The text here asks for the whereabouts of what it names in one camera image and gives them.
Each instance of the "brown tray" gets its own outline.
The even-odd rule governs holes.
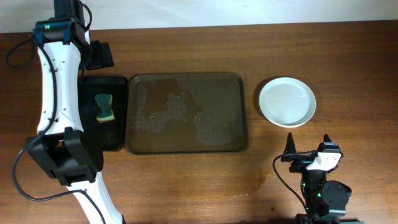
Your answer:
[[[130,80],[125,146],[131,153],[238,152],[247,141],[238,75],[140,74]]]

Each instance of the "wooden table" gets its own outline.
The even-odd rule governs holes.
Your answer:
[[[6,66],[7,51],[26,34],[0,35],[1,223],[88,223],[73,196],[35,203],[18,194],[11,166],[41,108],[38,57],[25,69]],[[293,132],[298,151],[316,149],[328,133],[345,157],[328,179],[353,189],[346,218],[398,223],[398,21],[281,24],[181,29],[93,31],[109,42],[115,67],[88,75],[219,72],[244,80],[249,149],[242,154],[133,156],[105,152],[103,176],[128,223],[274,223],[303,213],[277,179],[271,162]],[[29,48],[18,53],[29,55]],[[305,125],[280,128],[256,107],[270,77],[294,77],[317,98]],[[301,176],[277,165],[299,191]],[[25,155],[17,170],[36,197],[63,192]]]

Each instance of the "wood grain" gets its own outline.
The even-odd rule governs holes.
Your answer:
[[[115,67],[88,75],[155,72],[234,72],[244,80],[249,149],[242,154],[133,156],[105,152],[104,180],[128,223],[274,223],[302,213],[299,201],[272,171],[287,133],[299,151],[316,149],[328,133],[345,158],[328,178],[353,189],[346,218],[398,223],[398,21],[282,24],[183,29],[102,30]],[[7,51],[27,34],[0,34],[1,223],[88,223],[73,197],[30,202],[18,194],[11,166],[41,108],[38,57],[11,69]],[[23,48],[16,55],[29,54]],[[285,129],[257,108],[258,89],[272,77],[307,83],[317,112],[304,126]],[[299,190],[300,175],[281,175]],[[25,155],[18,177],[36,197],[65,190]]]

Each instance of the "plate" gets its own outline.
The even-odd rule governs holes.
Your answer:
[[[271,80],[262,88],[259,105],[270,122],[285,128],[295,128],[312,118],[317,101],[304,82],[283,77]]]

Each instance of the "table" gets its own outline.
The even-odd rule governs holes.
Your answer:
[[[271,162],[289,131],[298,151],[316,149],[328,133],[345,157],[328,175],[353,189],[346,218],[398,223],[398,21],[276,24],[93,31],[109,42],[115,66],[87,75],[234,72],[244,81],[249,147],[241,154],[133,156],[104,153],[103,176],[128,223],[281,223],[303,213]],[[24,69],[6,66],[7,51],[27,34],[0,34],[1,223],[88,223],[73,196],[35,203],[18,194],[11,166],[41,108],[38,57]],[[29,46],[18,53],[29,55]],[[260,113],[259,88],[272,77],[307,83],[317,111],[305,125],[280,128]],[[299,191],[301,176],[277,168]],[[22,187],[36,197],[63,192],[24,155]]]

